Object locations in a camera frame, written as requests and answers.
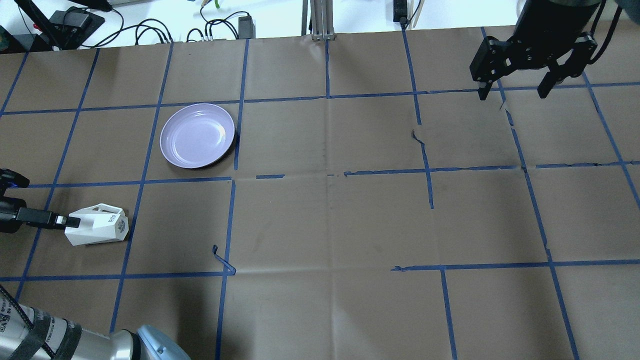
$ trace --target cable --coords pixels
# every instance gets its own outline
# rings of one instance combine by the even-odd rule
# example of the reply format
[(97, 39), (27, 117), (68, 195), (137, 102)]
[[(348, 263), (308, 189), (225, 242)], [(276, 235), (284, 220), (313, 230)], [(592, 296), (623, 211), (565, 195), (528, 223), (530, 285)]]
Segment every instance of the cable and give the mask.
[[(61, 31), (61, 32), (64, 32), (64, 29), (65, 29), (65, 26), (66, 26), (66, 25), (65, 25), (65, 22), (67, 21), (67, 15), (68, 15), (69, 13), (72, 13), (72, 12), (74, 12), (74, 11), (78, 11), (78, 10), (82, 10), (82, 11), (84, 11), (84, 10), (87, 10), (87, 9), (89, 9), (89, 8), (69, 8), (69, 9), (67, 9), (67, 10), (65, 11), (65, 15), (62, 17), (62, 28), (60, 29), (60, 31)], [(69, 45), (69, 41), (71, 41), (71, 38), (70, 38), (70, 37), (68, 37), (68, 38), (67, 38), (67, 42), (65, 42), (65, 49), (67, 48), (67, 45)]]
[(231, 30), (231, 32), (234, 35), (234, 38), (238, 39), (239, 36), (238, 36), (238, 31), (237, 31), (236, 27), (231, 22), (229, 22), (228, 20), (231, 19), (233, 16), (239, 14), (239, 13), (245, 13), (247, 16), (251, 16), (251, 14), (249, 14), (249, 12), (246, 12), (244, 10), (240, 10), (240, 11), (232, 13), (231, 15), (225, 17), (224, 19), (207, 20), (207, 18), (205, 18), (204, 14), (202, 13), (203, 9), (204, 9), (204, 6), (201, 6), (200, 7), (200, 16), (201, 16), (202, 20), (204, 20), (206, 22), (206, 24), (204, 26), (204, 33), (205, 33), (205, 35), (208, 34), (210, 38), (213, 37), (213, 26), (214, 25), (218, 25), (218, 24), (224, 24), (229, 28), (229, 30)]
[(411, 15), (411, 17), (407, 19), (406, 23), (402, 25), (402, 29), (406, 29), (407, 24), (411, 24), (411, 21), (413, 20), (413, 17), (415, 16), (415, 14), (418, 12), (418, 9), (420, 8), (421, 3), (422, 3), (422, 0), (418, 0), (418, 6), (415, 7), (415, 10), (413, 11), (413, 15)]
[(142, 20), (139, 23), (139, 25), (142, 25), (143, 23), (145, 23), (147, 21), (156, 21), (156, 22), (159, 22), (160, 25), (164, 26), (164, 29), (166, 30), (166, 34), (169, 36), (169, 40), (171, 40), (171, 42), (173, 42), (173, 37), (171, 36), (171, 32), (169, 31), (169, 28), (167, 28), (166, 25), (162, 21), (160, 21), (158, 19), (154, 19), (154, 18), (151, 17), (149, 19)]
[[(29, 2), (29, 7), (31, 8), (32, 12), (36, 12), (33, 9), (33, 2), (32, 1)], [(53, 42), (54, 45), (58, 47), (58, 49), (62, 50), (62, 47), (60, 46), (60, 44), (58, 44), (58, 41), (56, 40), (56, 37), (53, 36), (53, 34), (45, 34), (45, 35), (47, 35), (47, 38), (49, 38), (49, 41)]]
[[(141, 22), (138, 23), (138, 25), (136, 26), (136, 45), (138, 45), (138, 30), (140, 29), (140, 26), (146, 26), (148, 28), (152, 28), (152, 26), (149, 25), (143, 25), (142, 23), (147, 21), (148, 19), (142, 20)], [(164, 39), (164, 42), (169, 42), (169, 39), (167, 39), (166, 34), (164, 33), (164, 31), (160, 30), (159, 28), (154, 28), (157, 29), (159, 31), (160, 34), (162, 34), (162, 38)]]
[(189, 36), (194, 31), (197, 31), (200, 34), (200, 38), (204, 39), (204, 35), (202, 34), (202, 31), (200, 31), (200, 29), (193, 28), (193, 29), (189, 30), (189, 32), (187, 33), (187, 42), (189, 42)]
[(598, 59), (602, 56), (602, 54), (604, 54), (604, 51), (607, 49), (607, 46), (611, 41), (611, 37), (613, 37), (613, 32), (616, 30), (616, 26), (618, 25), (618, 20), (620, 20), (620, 14), (622, 14), (622, 7), (618, 6), (618, 8), (616, 9), (616, 13), (613, 15), (613, 20), (611, 21), (611, 25), (609, 26), (609, 32), (607, 32), (607, 37), (604, 38), (604, 41), (602, 42), (602, 47), (600, 48), (596, 56), (594, 56), (593, 59), (589, 61), (589, 65), (594, 64), (596, 61), (598, 61)]
[[(33, 329), (33, 322), (31, 322), (31, 320), (29, 320), (29, 317), (27, 316), (27, 314), (24, 312), (24, 310), (22, 310), (22, 307), (18, 304), (17, 301), (15, 301), (15, 299), (13, 298), (13, 296), (11, 296), (11, 294), (9, 294), (9, 291), (7, 291), (4, 286), (2, 286), (2, 284), (0, 284), (0, 294), (9, 302), (9, 304), (11, 304), (11, 306), (18, 312), (18, 315), (20, 316), (20, 319), (22, 319), (22, 322), (24, 322), (25, 325), (27, 325), (27, 327), (29, 328), (29, 330)], [(42, 348), (44, 349), (44, 351), (47, 353), (47, 355), (53, 359), (56, 356), (56, 353), (53, 352), (53, 350), (51, 350), (51, 347), (49, 346), (49, 344), (47, 344), (46, 342), (44, 344), (42, 344)]]
[(27, 31), (29, 32), (29, 34), (31, 34), (31, 37), (35, 40), (36, 35), (31, 32), (31, 28), (27, 25), (27, 20), (24, 20), (24, 14), (22, 13), (22, 9), (18, 4), (16, 4), (16, 6), (18, 6), (18, 11), (20, 12), (20, 17), (22, 17), (22, 23), (24, 24), (24, 27), (27, 28)]
[(238, 32), (236, 30), (236, 27), (226, 19), (213, 19), (213, 20), (210, 20), (207, 24), (209, 25), (209, 37), (213, 37), (214, 25), (224, 24), (229, 28), (229, 30), (231, 30), (231, 33), (234, 35), (234, 38), (236, 38), (236, 40), (238, 39)]
[(138, 26), (146, 26), (147, 28), (146, 28), (146, 29), (144, 29), (144, 30), (140, 33), (140, 35), (138, 35), (138, 36), (136, 37), (136, 43), (135, 43), (135, 45), (139, 45), (139, 43), (138, 43), (138, 42), (140, 41), (140, 38), (142, 37), (142, 34), (146, 33), (148, 30), (153, 30), (153, 31), (155, 31), (155, 32), (156, 32), (156, 35), (157, 35), (157, 36), (158, 36), (158, 38), (160, 39), (160, 44), (164, 44), (164, 40), (163, 40), (162, 35), (161, 35), (162, 30), (160, 30), (160, 29), (158, 29), (158, 28), (152, 28), (151, 26), (148, 26), (148, 25), (140, 25), (140, 24), (138, 24)]
[(118, 31), (114, 32), (113, 34), (109, 35), (108, 37), (106, 37), (106, 38), (104, 38), (104, 39), (100, 40), (100, 41), (99, 41), (97, 44), (95, 44), (95, 45), (84, 45), (84, 44), (83, 44), (83, 45), (80, 45), (80, 46), (88, 47), (89, 49), (95, 49), (96, 47), (105, 46), (105, 45), (107, 45), (107, 44), (110, 44), (112, 41), (114, 41), (114, 40), (118, 37), (118, 35), (119, 35), (123, 30), (124, 30), (124, 16), (122, 16), (122, 14), (121, 14), (118, 10), (116, 10), (116, 9), (112, 9), (112, 11), (113, 11), (113, 12), (115, 12), (115, 13), (117, 13), (117, 14), (120, 16), (120, 20), (121, 20), (121, 23), (120, 23), (120, 30), (118, 30)]
[(598, 21), (600, 20), (600, 16), (602, 15), (602, 12), (604, 11), (604, 6), (607, 4), (607, 0), (602, 0), (602, 2), (600, 3), (600, 8), (598, 9), (598, 13), (596, 14), (595, 19), (593, 19), (593, 24), (591, 25), (591, 33), (595, 33), (596, 32), (596, 26), (598, 26)]

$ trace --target blue tape grid line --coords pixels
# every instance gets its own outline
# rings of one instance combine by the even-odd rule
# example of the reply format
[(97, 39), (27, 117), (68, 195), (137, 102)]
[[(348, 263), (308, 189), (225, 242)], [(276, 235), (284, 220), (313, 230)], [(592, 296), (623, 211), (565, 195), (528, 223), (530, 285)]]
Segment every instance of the blue tape grid line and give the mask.
[(631, 175), (629, 175), (629, 170), (627, 169), (627, 165), (625, 164), (624, 160), (622, 160), (622, 154), (620, 153), (620, 150), (618, 149), (618, 145), (616, 144), (616, 141), (614, 140), (613, 135), (611, 134), (611, 130), (609, 130), (609, 126), (607, 125), (607, 121), (604, 117), (604, 114), (600, 109), (600, 105), (598, 104), (598, 99), (596, 98), (596, 94), (594, 93), (591, 87), (589, 78), (587, 77), (586, 73), (582, 73), (582, 77), (584, 78), (585, 84), (587, 84), (587, 89), (589, 90), (589, 94), (591, 95), (591, 100), (593, 100), (593, 105), (595, 106), (596, 111), (598, 112), (598, 116), (600, 117), (602, 127), (604, 127), (604, 131), (607, 133), (607, 136), (609, 137), (609, 141), (611, 142), (611, 147), (613, 148), (613, 151), (616, 153), (616, 157), (618, 158), (618, 164), (622, 168), (622, 172), (625, 174), (625, 177), (627, 178), (627, 183), (629, 184), (631, 194), (633, 194), (634, 199), (636, 200), (636, 205), (638, 209), (640, 209), (640, 197), (638, 197), (636, 186), (634, 185), (633, 180), (631, 180)]
[[(604, 83), (604, 84), (590, 84), (592, 88), (599, 87), (611, 87), (611, 86), (640, 86), (640, 83)], [(557, 85), (554, 88), (587, 88), (587, 85)], [(505, 87), (504, 91), (518, 91), (518, 90), (536, 90), (535, 86), (518, 86), (518, 87)], [(492, 92), (499, 92), (499, 89), (492, 89)], [(477, 89), (455, 89), (455, 90), (418, 90), (407, 92), (383, 92), (383, 93), (369, 93), (369, 94), (342, 94), (342, 95), (317, 95), (317, 96), (297, 96), (297, 97), (273, 97), (264, 99), (244, 99), (244, 103), (249, 102), (284, 102), (284, 101), (307, 101), (316, 99), (351, 99), (356, 97), (392, 97), (392, 96), (406, 96), (406, 95), (429, 95), (429, 94), (446, 94), (451, 92), (477, 92)], [(172, 102), (161, 104), (160, 107), (174, 107), (174, 106), (189, 106), (194, 104), (239, 104), (240, 100), (223, 100), (223, 101), (194, 101), (194, 102)], [(126, 110), (126, 109), (143, 109), (143, 108), (155, 108), (155, 104), (142, 104), (142, 105), (126, 105), (126, 106), (104, 106), (100, 108), (82, 108), (84, 111), (102, 111), (102, 110)], [(77, 111), (76, 109), (49, 109), (49, 110), (20, 110), (20, 111), (0, 111), (0, 115), (25, 115), (25, 114), (40, 114), (40, 113), (72, 113)]]
[(284, 174), (273, 174), (273, 175), (257, 175), (256, 179), (281, 179), (284, 177)]
[[(615, 260), (583, 260), (583, 261), (554, 261), (556, 267), (569, 266), (603, 266), (603, 265), (640, 265), (640, 259)], [(453, 265), (413, 265), (396, 266), (391, 271), (440, 271), (440, 270), (481, 270), (481, 269), (512, 269), (512, 268), (545, 268), (549, 262), (537, 263), (486, 263), (486, 264), (453, 264)]]
[[(60, 172), (62, 171), (62, 166), (65, 162), (65, 158), (67, 157), (67, 151), (69, 150), (69, 145), (71, 144), (71, 138), (74, 134), (74, 129), (76, 128), (76, 124), (78, 121), (78, 117), (80, 116), (80, 109), (84, 103), (84, 98), (86, 97), (86, 92), (89, 89), (89, 83), (91, 82), (91, 78), (93, 77), (93, 71), (95, 70), (95, 64), (98, 62), (98, 56), (100, 56), (100, 49), (95, 50), (95, 55), (93, 56), (93, 63), (91, 65), (91, 69), (89, 70), (89, 75), (87, 76), (86, 83), (84, 84), (84, 89), (82, 92), (82, 96), (80, 96), (80, 102), (76, 108), (76, 115), (74, 116), (74, 121), (71, 123), (71, 128), (69, 129), (69, 135), (67, 136), (67, 142), (65, 143), (65, 147), (62, 150), (62, 155), (60, 157), (60, 162), (58, 163), (58, 169), (56, 170), (56, 175), (53, 178), (53, 185), (58, 183), (58, 179), (60, 178)], [(47, 197), (47, 202), (45, 203), (44, 209), (49, 209), (49, 205), (51, 204), (51, 199), (53, 198), (54, 188), (52, 187), (49, 190), (49, 196)], [(40, 239), (40, 234), (42, 233), (42, 229), (38, 229), (36, 235), (33, 239), (33, 244), (31, 246), (31, 250), (29, 251), (29, 257), (27, 258), (27, 262), (24, 265), (24, 271), (22, 272), (22, 280), (20, 281), (20, 285), (18, 286), (18, 290), (16, 291), (16, 300), (20, 299), (20, 294), (22, 294), (22, 289), (24, 287), (24, 280), (29, 273), (29, 268), (31, 267), (31, 262), (33, 260), (33, 256), (35, 255), (36, 248), (38, 247), (38, 241)]]
[[(613, 259), (613, 260), (577, 260), (577, 261), (555, 261), (555, 267), (576, 267), (576, 266), (624, 266), (640, 265), (640, 259)], [(439, 271), (439, 270), (482, 270), (482, 269), (508, 269), (508, 268), (544, 268), (548, 267), (548, 262), (541, 263), (485, 263), (485, 264), (451, 264), (451, 265), (413, 265), (395, 266), (391, 271)], [(223, 277), (225, 271), (215, 272), (178, 272), (178, 273), (143, 273), (125, 274), (125, 279), (172, 279), (183, 277)], [(82, 280), (118, 280), (121, 274), (104, 275), (32, 275), (26, 277), (29, 281), (82, 281)], [(19, 282), (21, 276), (4, 276), (0, 281)]]
[[(498, 80), (498, 88), (500, 89), (500, 96), (502, 97), (502, 102), (506, 101), (506, 95), (504, 93), (504, 89), (502, 87), (502, 82)], [(540, 230), (540, 237), (542, 238), (542, 243), (545, 248), (545, 252), (547, 253), (547, 266), (549, 267), (551, 278), (554, 283), (554, 288), (556, 290), (556, 296), (558, 298), (558, 304), (560, 306), (560, 312), (563, 317), (564, 327), (566, 329), (567, 337), (569, 339), (569, 345), (571, 346), (571, 351), (573, 354), (574, 360), (579, 360), (580, 355), (578, 354), (578, 348), (575, 344), (575, 338), (573, 337), (573, 330), (571, 328), (571, 323), (569, 321), (569, 316), (566, 312), (566, 307), (564, 305), (564, 297), (562, 295), (562, 291), (560, 289), (560, 283), (557, 278), (556, 268), (554, 266), (553, 256), (551, 255), (551, 250), (547, 247), (547, 234), (545, 232), (545, 227), (542, 223), (542, 217), (540, 215), (540, 209), (538, 207), (538, 201), (536, 200), (536, 194), (533, 190), (533, 184), (531, 183), (531, 178), (529, 177), (529, 171), (527, 169), (527, 163), (524, 158), (524, 154), (522, 153), (522, 147), (520, 146), (520, 141), (518, 139), (518, 133), (513, 125), (513, 118), (510, 112), (505, 109), (507, 113), (507, 119), (509, 121), (509, 125), (511, 126), (511, 134), (513, 135), (513, 141), (516, 144), (516, 148), (518, 149), (518, 156), (520, 157), (520, 161), (522, 163), (522, 172), (524, 173), (525, 180), (527, 182), (527, 189), (529, 190), (529, 196), (531, 198), (531, 204), (533, 206), (534, 213), (536, 215), (536, 221), (538, 222), (538, 229)]]
[(244, 86), (246, 84), (246, 63), (249, 57), (249, 39), (244, 43), (244, 58), (242, 64), (242, 78), (240, 82), (240, 105), (238, 107), (238, 123), (236, 126), (236, 148), (234, 149), (234, 170), (238, 169), (238, 158), (240, 155), (240, 136), (242, 131), (242, 112), (244, 109)]
[(447, 317), (447, 328), (449, 330), (449, 344), (451, 345), (451, 358), (458, 360), (456, 350), (456, 337), (453, 333), (453, 319), (451, 318), (451, 305), (449, 304), (449, 288), (447, 287), (447, 275), (444, 269), (440, 269), (440, 281), (442, 282), (442, 296), (444, 297), (444, 311)]
[[(225, 248), (225, 261), (229, 262), (229, 255), (231, 251), (231, 233), (234, 224), (234, 208), (236, 207), (236, 182), (231, 182), (231, 196), (229, 198), (229, 215), (227, 219), (227, 244)], [(222, 286), (220, 288), (220, 302), (218, 304), (218, 327), (216, 330), (216, 352), (215, 360), (220, 360), (220, 354), (222, 351), (222, 325), (225, 315), (225, 299), (227, 298), (227, 278), (230, 275), (235, 275), (235, 272), (230, 272), (225, 269), (222, 277)]]
[(149, 159), (151, 158), (151, 149), (154, 144), (154, 137), (156, 135), (156, 127), (158, 122), (158, 115), (160, 114), (160, 105), (162, 104), (164, 87), (166, 85), (166, 78), (169, 74), (169, 65), (171, 64), (171, 57), (173, 54), (173, 43), (169, 46), (169, 52), (166, 59), (166, 65), (164, 66), (164, 75), (162, 85), (160, 86), (160, 94), (158, 95), (158, 102), (156, 104), (156, 114), (154, 115), (154, 122), (151, 127), (151, 135), (149, 136), (149, 142), (147, 144), (147, 155), (145, 156), (145, 165), (142, 169), (142, 177), (140, 179), (140, 187), (138, 189), (138, 198), (136, 199), (136, 207), (133, 212), (133, 219), (131, 220), (131, 229), (129, 230), (129, 241), (127, 241), (127, 248), (124, 253), (124, 260), (122, 261), (122, 270), (120, 272), (120, 281), (118, 282), (118, 292), (116, 293), (116, 300), (113, 304), (113, 315), (111, 316), (110, 332), (115, 330), (116, 320), (118, 318), (118, 310), (120, 309), (120, 299), (122, 296), (122, 288), (124, 286), (125, 275), (127, 273), (127, 266), (129, 264), (129, 254), (131, 253), (131, 245), (134, 241), (134, 235), (136, 231), (136, 224), (138, 223), (138, 211), (140, 210), (140, 202), (142, 200), (142, 193), (145, 189), (145, 179), (147, 177), (147, 170), (149, 166)]
[(422, 120), (420, 119), (420, 105), (418, 104), (418, 94), (415, 87), (415, 76), (413, 73), (413, 63), (411, 61), (411, 52), (409, 52), (409, 41), (406, 38), (406, 31), (402, 30), (402, 39), (404, 42), (404, 51), (406, 52), (406, 61), (409, 65), (409, 75), (411, 76), (411, 89), (413, 92), (413, 104), (415, 106), (415, 115), (418, 125), (422, 125)]
[(0, 116), (4, 114), (7, 104), (9, 104), (9, 98), (11, 97), (11, 94), (13, 94), (13, 90), (15, 89), (15, 85), (18, 83), (20, 74), (22, 74), (22, 68), (24, 68), (24, 63), (27, 62), (27, 56), (29, 56), (29, 53), (24, 53), (24, 56), (22, 57), (22, 62), (20, 63), (20, 67), (18, 68), (18, 71), (15, 73), (15, 77), (13, 78), (13, 83), (11, 83), (11, 87), (9, 88), (9, 92), (6, 93), (6, 98), (4, 99), (2, 108), (0, 108)]
[(326, 90), (326, 98), (329, 99), (331, 97), (331, 92), (329, 91), (329, 40), (324, 41), (324, 74), (326, 77), (324, 86)]

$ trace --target blue tape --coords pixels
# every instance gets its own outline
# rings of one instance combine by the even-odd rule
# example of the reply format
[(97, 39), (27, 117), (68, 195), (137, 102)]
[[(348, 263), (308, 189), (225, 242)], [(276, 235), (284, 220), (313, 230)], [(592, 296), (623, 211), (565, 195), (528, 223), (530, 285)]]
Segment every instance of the blue tape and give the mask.
[(640, 259), (555, 261), (554, 266), (640, 265)]
[(372, 94), (331, 95), (330, 99), (350, 99), (354, 97), (386, 97), (386, 96), (405, 96), (405, 95), (415, 95), (415, 93), (411, 91), (405, 91), (405, 92), (381, 92), (381, 93), (372, 93)]
[(160, 104), (160, 107), (161, 108), (168, 108), (168, 107), (171, 107), (171, 106), (189, 106), (189, 105), (194, 105), (194, 104), (223, 105), (223, 104), (239, 104), (239, 103), (240, 103), (240, 100), (195, 101), (195, 102), (166, 102), (164, 104)]
[(600, 87), (611, 87), (611, 86), (638, 86), (640, 85), (640, 82), (638, 81), (633, 81), (630, 83), (604, 83), (604, 84), (589, 84), (587, 86), (591, 86), (593, 88), (600, 88)]
[(102, 111), (102, 110), (128, 110), (128, 109), (147, 109), (156, 108), (156, 104), (148, 105), (123, 105), (123, 106), (103, 106), (100, 108), (83, 108), (81, 111)]
[(154, 144), (154, 137), (156, 135), (158, 116), (160, 114), (160, 105), (162, 104), (164, 87), (166, 86), (166, 78), (167, 78), (167, 75), (169, 74), (169, 65), (171, 64), (172, 55), (173, 55), (173, 43), (169, 45), (166, 65), (164, 66), (164, 75), (162, 79), (162, 85), (160, 86), (160, 93), (158, 94), (158, 101), (156, 103), (156, 113), (154, 115), (154, 122), (151, 127), (151, 135), (149, 136), (149, 142), (147, 144), (147, 155), (145, 156), (145, 164), (142, 169), (142, 177), (140, 179), (140, 188), (138, 189), (138, 197), (136, 198), (136, 207), (134, 209), (133, 218), (131, 220), (131, 228), (129, 229), (129, 241), (127, 242), (127, 248), (125, 249), (125, 252), (124, 252), (124, 260), (122, 261), (122, 270), (120, 271), (120, 281), (118, 282), (118, 291), (116, 293), (116, 300), (113, 305), (113, 314), (111, 316), (111, 325), (109, 327), (109, 332), (113, 332), (116, 327), (118, 310), (120, 309), (120, 298), (122, 296), (122, 287), (124, 286), (125, 275), (127, 273), (127, 266), (129, 265), (129, 254), (131, 253), (131, 244), (133, 243), (136, 224), (138, 223), (138, 211), (140, 210), (140, 201), (142, 200), (142, 193), (145, 189), (145, 179), (147, 177), (149, 159), (151, 158), (151, 149), (153, 148), (153, 144)]
[(182, 179), (156, 179), (156, 180), (144, 180), (145, 184), (173, 184), (173, 183), (204, 183), (213, 181), (229, 181), (232, 178), (230, 176), (215, 176), (215, 177), (192, 177)]
[(274, 175), (256, 175), (256, 179), (281, 179), (284, 177), (284, 174), (274, 174)]
[(446, 94), (449, 92), (477, 92), (478, 89), (454, 89), (454, 90), (426, 90), (417, 92), (418, 94)]
[(231, 180), (231, 195), (229, 198), (229, 216), (227, 218), (227, 246), (225, 247), (225, 260), (229, 261), (231, 250), (231, 230), (234, 224), (234, 208), (236, 207), (236, 181)]
[(76, 111), (77, 109), (21, 110), (21, 111), (6, 111), (4, 112), (4, 115), (74, 113)]
[[(95, 50), (95, 55), (93, 56), (93, 63), (91, 64), (91, 69), (89, 70), (89, 74), (87, 75), (86, 82), (84, 84), (84, 89), (82, 92), (82, 96), (80, 96), (80, 102), (76, 108), (76, 115), (74, 116), (74, 121), (71, 123), (71, 128), (69, 130), (69, 135), (67, 136), (67, 142), (65, 143), (65, 148), (62, 151), (62, 155), (60, 157), (60, 162), (58, 163), (58, 169), (56, 170), (56, 175), (53, 178), (52, 187), (49, 190), (49, 196), (47, 197), (47, 201), (45, 202), (44, 209), (49, 209), (49, 205), (51, 204), (51, 199), (53, 198), (53, 191), (55, 190), (55, 186), (58, 183), (58, 178), (60, 177), (60, 172), (62, 171), (62, 165), (65, 162), (65, 158), (67, 157), (67, 151), (69, 150), (69, 144), (71, 144), (71, 138), (74, 134), (74, 129), (76, 128), (76, 124), (78, 121), (78, 117), (80, 116), (80, 109), (84, 103), (84, 98), (86, 97), (86, 92), (89, 89), (89, 83), (91, 82), (91, 78), (93, 77), (93, 71), (95, 70), (95, 64), (98, 62), (98, 56), (100, 55), (100, 49)], [(22, 294), (22, 288), (24, 287), (24, 281), (29, 273), (29, 269), (31, 268), (31, 262), (33, 260), (33, 256), (35, 255), (36, 248), (38, 247), (38, 241), (40, 240), (40, 234), (42, 233), (42, 229), (38, 229), (36, 232), (36, 236), (33, 239), (33, 244), (31, 246), (31, 250), (29, 251), (29, 257), (27, 258), (27, 262), (24, 265), (24, 271), (22, 273), (22, 280), (20, 281), (20, 285), (18, 287), (18, 291), (16, 293), (16, 299), (20, 299), (20, 295)]]
[(567, 167), (609, 167), (614, 165), (620, 165), (618, 161), (614, 161), (612, 163), (574, 163), (574, 164), (541, 164), (536, 165), (536, 168), (567, 168)]
[[(504, 94), (504, 87), (502, 86), (502, 82), (500, 80), (498, 82), (498, 88), (500, 89), (500, 96), (502, 97), (502, 101), (506, 101), (506, 96)], [(562, 291), (560, 290), (560, 284), (558, 283), (558, 279), (556, 276), (556, 270), (554, 268), (554, 260), (551, 255), (551, 251), (547, 248), (547, 234), (545, 231), (545, 227), (542, 224), (542, 217), (540, 216), (540, 209), (538, 207), (538, 201), (536, 200), (536, 194), (533, 191), (533, 185), (531, 183), (531, 178), (529, 177), (529, 171), (527, 170), (527, 163), (524, 159), (524, 154), (522, 153), (522, 147), (520, 146), (520, 141), (518, 139), (518, 133), (513, 125), (513, 118), (511, 113), (505, 109), (507, 113), (507, 118), (509, 120), (509, 125), (511, 126), (511, 134), (513, 135), (513, 141), (516, 144), (516, 148), (518, 149), (518, 156), (520, 157), (520, 162), (522, 163), (522, 171), (524, 173), (525, 180), (527, 182), (527, 189), (529, 191), (529, 196), (531, 198), (531, 204), (533, 206), (533, 211), (536, 215), (536, 221), (538, 222), (538, 229), (540, 230), (540, 237), (542, 238), (542, 244), (544, 245), (545, 252), (547, 254), (548, 266), (551, 271), (552, 279), (554, 282), (554, 288), (556, 289), (556, 296), (558, 299), (558, 304), (560, 305), (560, 311), (562, 312), (563, 320), (564, 320), (564, 328), (566, 329), (567, 337), (569, 339), (569, 344), (571, 346), (571, 350), (573, 352), (574, 360), (579, 360), (580, 356), (578, 355), (578, 350), (575, 344), (575, 339), (573, 337), (573, 331), (571, 329), (571, 323), (569, 322), (569, 316), (566, 313), (566, 308), (564, 306), (564, 298), (562, 296)]]
[(275, 97), (272, 99), (247, 99), (244, 102), (284, 102), (324, 99), (324, 96)]
[(331, 97), (329, 92), (329, 40), (324, 41), (324, 73), (326, 76), (326, 98)]
[(453, 319), (451, 318), (451, 305), (449, 303), (449, 289), (447, 287), (447, 276), (444, 270), (440, 270), (440, 281), (442, 282), (442, 296), (444, 298), (444, 311), (447, 316), (447, 329), (449, 330), (449, 344), (451, 345), (451, 358), (458, 360), (456, 350), (456, 337), (453, 333)]
[(431, 172), (441, 172), (441, 171), (460, 171), (460, 170), (471, 170), (471, 171), (482, 171), (482, 170), (511, 170), (514, 168), (519, 168), (518, 165), (495, 165), (495, 166), (485, 166), (485, 167), (436, 167), (431, 168)]
[(158, 274), (127, 274), (125, 279), (176, 279), (183, 277), (222, 277), (224, 276), (222, 271), (210, 271), (210, 272), (166, 272)]
[(413, 265), (396, 266), (391, 271), (430, 271), (430, 270), (477, 270), (477, 269), (507, 269), (507, 268), (541, 268), (549, 266), (544, 263), (487, 263), (487, 264), (453, 264), (453, 265)]
[(406, 168), (398, 170), (360, 170), (360, 171), (345, 171), (344, 176), (352, 175), (380, 175), (380, 174), (415, 174), (425, 172), (423, 168)]
[(591, 87), (589, 78), (587, 77), (587, 74), (585, 72), (582, 73), (582, 77), (584, 78), (584, 82), (587, 84), (587, 88), (589, 89), (589, 94), (591, 95), (591, 100), (593, 101), (593, 105), (595, 106), (596, 111), (598, 112), (598, 116), (600, 117), (600, 122), (602, 123), (602, 127), (604, 127), (604, 130), (607, 133), (607, 137), (609, 137), (609, 142), (611, 142), (611, 147), (613, 148), (613, 151), (616, 153), (616, 157), (618, 158), (618, 162), (620, 163), (622, 172), (625, 174), (625, 177), (627, 178), (627, 183), (629, 184), (629, 189), (631, 190), (631, 194), (634, 196), (634, 200), (636, 200), (636, 205), (638, 209), (640, 209), (640, 197), (638, 196), (636, 186), (634, 185), (634, 182), (631, 179), (631, 175), (627, 170), (627, 166), (625, 166), (624, 164), (624, 160), (622, 159), (622, 154), (620, 153), (620, 150), (618, 149), (618, 145), (616, 144), (616, 141), (614, 140), (613, 135), (611, 134), (611, 130), (609, 130), (609, 126), (607, 125), (607, 121), (605, 120), (604, 114), (600, 109), (600, 105), (598, 104), (598, 99), (596, 98), (596, 94), (594, 93), (593, 88)]
[(225, 299), (227, 297), (227, 275), (222, 277), (222, 287), (220, 288), (220, 304), (218, 305), (218, 327), (216, 331), (216, 353), (215, 360), (220, 360), (222, 350), (222, 321), (225, 315)]
[(244, 86), (246, 84), (246, 63), (249, 57), (249, 39), (244, 43), (244, 58), (242, 64), (242, 81), (240, 82), (240, 106), (238, 107), (238, 125), (236, 131), (236, 148), (234, 150), (234, 170), (238, 169), (238, 157), (240, 155), (240, 135), (242, 129), (242, 112), (244, 109)]
[(27, 276), (27, 281), (69, 281), (69, 280), (116, 280), (120, 276), (116, 274), (107, 275), (41, 275)]
[(224, 260), (223, 258), (220, 257), (220, 255), (218, 255), (218, 246), (217, 245), (213, 245), (213, 256), (216, 259), (218, 259), (218, 261), (221, 262), (222, 265), (224, 265), (224, 267), (227, 270), (229, 270), (231, 275), (235, 275), (236, 274), (236, 268), (233, 267), (233, 265), (231, 265), (227, 260)]
[(433, 187), (431, 186), (431, 168), (429, 167), (429, 160), (427, 159), (427, 152), (424, 148), (424, 142), (415, 136), (415, 131), (411, 132), (411, 137), (420, 143), (422, 149), (422, 161), (424, 162), (424, 173), (427, 176), (427, 192), (429, 193), (429, 206), (433, 209)]
[(569, 346), (571, 346), (573, 359), (580, 360), (580, 355), (578, 354), (578, 347), (575, 344), (575, 340), (573, 337), (573, 330), (571, 328), (571, 323), (569, 322), (569, 315), (566, 312), (566, 306), (564, 305), (564, 298), (562, 296), (562, 291), (560, 290), (560, 282), (558, 281), (556, 268), (553, 266), (553, 263), (550, 263), (549, 270), (551, 271), (551, 278), (553, 279), (554, 288), (556, 289), (558, 303), (560, 304), (560, 313), (562, 313), (562, 319), (564, 320), (564, 327), (566, 328), (566, 333), (567, 333), (567, 336), (569, 337)]
[(20, 62), (20, 67), (18, 67), (18, 71), (15, 73), (15, 77), (13, 78), (13, 83), (11, 83), (11, 87), (9, 88), (9, 92), (6, 93), (6, 98), (4, 99), (4, 103), (2, 104), (2, 108), (0, 108), (0, 116), (4, 114), (6, 110), (6, 106), (9, 104), (9, 98), (11, 94), (13, 94), (13, 90), (15, 89), (15, 85), (18, 83), (18, 79), (20, 78), (20, 74), (22, 73), (22, 68), (24, 68), (24, 63), (27, 62), (27, 56), (29, 53), (24, 53), (22, 57), (22, 62)]

